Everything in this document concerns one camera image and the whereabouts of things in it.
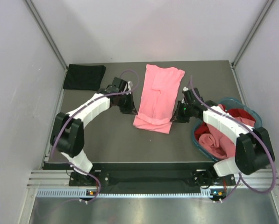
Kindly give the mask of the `pink t shirt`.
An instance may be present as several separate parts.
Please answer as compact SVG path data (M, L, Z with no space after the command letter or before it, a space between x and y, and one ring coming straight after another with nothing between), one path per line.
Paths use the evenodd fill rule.
M138 114L133 126L169 134L180 83L185 71L147 64Z

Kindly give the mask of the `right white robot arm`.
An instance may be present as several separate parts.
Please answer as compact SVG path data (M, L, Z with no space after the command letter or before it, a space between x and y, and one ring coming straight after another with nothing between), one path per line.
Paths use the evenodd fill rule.
M233 118L212 101L204 102L197 88L183 88L183 100L178 101L173 123L188 123L197 118L216 128L235 145L235 154L220 160L208 172L208 180L220 184L227 175L250 175L272 165L275 161L268 131L263 127L251 127Z

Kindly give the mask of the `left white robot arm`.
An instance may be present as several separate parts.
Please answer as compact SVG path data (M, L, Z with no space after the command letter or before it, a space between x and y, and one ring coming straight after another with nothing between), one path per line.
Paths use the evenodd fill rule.
M119 107L123 114L137 115L132 86L131 81L115 77L107 88L99 89L81 106L68 113L60 112L55 117L50 137L51 155L54 155L55 150L59 151L73 170L80 174L79 179L85 185L93 184L97 178L93 164L84 152L84 129L113 106Z

